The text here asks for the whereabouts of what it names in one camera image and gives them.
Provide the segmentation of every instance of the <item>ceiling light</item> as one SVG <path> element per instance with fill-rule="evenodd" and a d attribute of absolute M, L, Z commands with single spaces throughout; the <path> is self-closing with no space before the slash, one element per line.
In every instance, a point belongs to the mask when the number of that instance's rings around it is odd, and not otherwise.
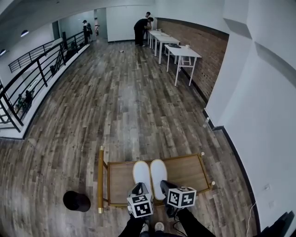
<path fill-rule="evenodd" d="M 27 35 L 27 34 L 29 34 L 29 31 L 28 30 L 24 30 L 22 33 L 21 33 L 21 37 L 23 37 L 23 36 L 25 36 L 25 35 Z"/>
<path fill-rule="evenodd" d="M 3 54 L 5 54 L 6 50 L 1 50 L 0 52 L 0 56 L 2 56 Z"/>

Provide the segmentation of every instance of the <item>wooden cart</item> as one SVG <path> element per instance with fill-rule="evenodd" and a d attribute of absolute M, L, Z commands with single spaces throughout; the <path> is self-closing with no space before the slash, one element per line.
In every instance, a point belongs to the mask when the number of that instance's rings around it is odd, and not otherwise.
<path fill-rule="evenodd" d="M 152 161 L 145 161 L 149 166 Z M 178 185 L 192 187 L 197 194 L 206 192 L 212 188 L 209 182 L 201 154 L 178 156 L 163 159 L 167 168 L 167 180 Z M 127 206 L 127 193 L 135 185 L 133 179 L 133 166 L 135 162 L 104 162 L 104 147 L 99 151 L 98 172 L 98 209 L 104 213 L 103 202 L 109 206 Z M 108 198 L 103 198 L 104 170 L 107 170 L 107 193 Z M 162 202 L 154 200 L 156 206 Z"/>

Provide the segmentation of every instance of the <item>wall outlet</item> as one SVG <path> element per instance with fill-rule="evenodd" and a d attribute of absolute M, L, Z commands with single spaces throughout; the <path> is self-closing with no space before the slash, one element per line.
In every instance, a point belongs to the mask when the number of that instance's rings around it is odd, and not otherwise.
<path fill-rule="evenodd" d="M 271 186 L 270 186 L 269 183 L 266 184 L 266 185 L 264 186 L 264 188 L 263 188 L 263 190 L 265 190 L 265 191 L 268 191 L 268 190 L 270 190 L 270 189 L 271 189 Z"/>
<path fill-rule="evenodd" d="M 275 204 L 276 204 L 275 201 L 270 201 L 270 202 L 268 203 L 269 208 L 270 208 L 270 209 L 274 208 Z"/>

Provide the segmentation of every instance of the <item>ceiling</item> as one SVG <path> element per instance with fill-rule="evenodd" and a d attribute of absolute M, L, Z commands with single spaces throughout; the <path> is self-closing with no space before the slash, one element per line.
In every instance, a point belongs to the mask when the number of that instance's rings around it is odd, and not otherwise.
<path fill-rule="evenodd" d="M 20 41 L 23 30 L 33 31 L 73 14 L 102 7 L 152 4 L 154 0 L 0 0 L 0 50 L 9 50 Z"/>

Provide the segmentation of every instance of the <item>black object on table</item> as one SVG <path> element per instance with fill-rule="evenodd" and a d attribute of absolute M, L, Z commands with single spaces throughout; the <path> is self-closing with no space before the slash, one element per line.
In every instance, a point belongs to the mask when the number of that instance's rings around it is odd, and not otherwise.
<path fill-rule="evenodd" d="M 171 45 L 169 45 L 169 47 L 181 49 L 181 47 L 177 44 L 171 44 Z"/>

